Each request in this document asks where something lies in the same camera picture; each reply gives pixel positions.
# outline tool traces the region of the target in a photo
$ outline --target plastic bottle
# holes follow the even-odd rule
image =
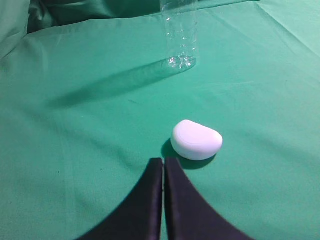
[[[186,70],[197,63],[198,0],[160,0],[168,64]]]

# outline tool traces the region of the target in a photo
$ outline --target bottle bottom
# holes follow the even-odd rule
[[[168,59],[168,64],[174,69],[187,70],[193,68],[197,63],[194,56],[180,55]]]

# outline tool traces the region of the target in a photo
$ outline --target table surface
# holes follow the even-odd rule
[[[315,0],[203,7],[180,74],[159,15],[26,35],[0,60],[0,239],[85,233],[189,119],[223,136],[181,160],[211,206],[257,240],[320,240],[319,20]]]

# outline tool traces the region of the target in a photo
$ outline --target green fabric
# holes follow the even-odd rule
[[[0,1],[0,59],[27,34],[29,2],[30,0]]]
[[[133,18],[159,14],[159,0],[42,0],[59,25],[88,19]],[[199,0],[199,9],[217,7],[248,0]]]
[[[28,33],[57,26],[46,6],[40,0],[31,0],[29,6]]]
[[[207,165],[182,161],[211,206],[257,240],[319,240],[319,12],[312,0],[200,10],[198,64],[176,75],[160,16],[28,34],[0,60],[0,239],[88,231],[189,119],[224,139]]]

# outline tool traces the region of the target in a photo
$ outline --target white object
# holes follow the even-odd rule
[[[223,138],[217,131],[190,120],[183,120],[172,132],[173,149],[189,160],[205,160],[221,148]]]

